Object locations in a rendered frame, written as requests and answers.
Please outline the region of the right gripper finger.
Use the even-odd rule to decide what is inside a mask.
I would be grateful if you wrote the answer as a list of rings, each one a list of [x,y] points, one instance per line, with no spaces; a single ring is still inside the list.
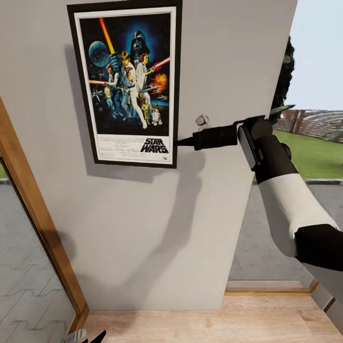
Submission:
[[[173,145],[174,146],[194,146],[194,144],[193,144],[193,137],[173,142]]]

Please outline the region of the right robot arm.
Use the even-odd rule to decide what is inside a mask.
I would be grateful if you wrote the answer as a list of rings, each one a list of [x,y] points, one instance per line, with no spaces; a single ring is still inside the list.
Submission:
[[[272,135],[264,115],[211,128],[207,115],[198,132],[174,146],[208,149],[237,145],[238,139],[263,199],[276,247],[295,257],[343,307],[343,232],[320,206],[291,162],[289,147]],[[243,123],[238,130],[237,124]]]

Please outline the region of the poster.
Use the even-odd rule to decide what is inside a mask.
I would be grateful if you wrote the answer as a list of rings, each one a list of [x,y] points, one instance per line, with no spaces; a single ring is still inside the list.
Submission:
[[[94,163],[177,169],[182,0],[67,11]]]

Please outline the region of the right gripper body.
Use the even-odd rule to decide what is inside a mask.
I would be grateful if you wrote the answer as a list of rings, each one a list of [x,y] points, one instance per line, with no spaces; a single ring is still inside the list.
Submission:
[[[192,136],[196,151],[223,146],[222,126],[203,129],[202,131],[194,132]]]

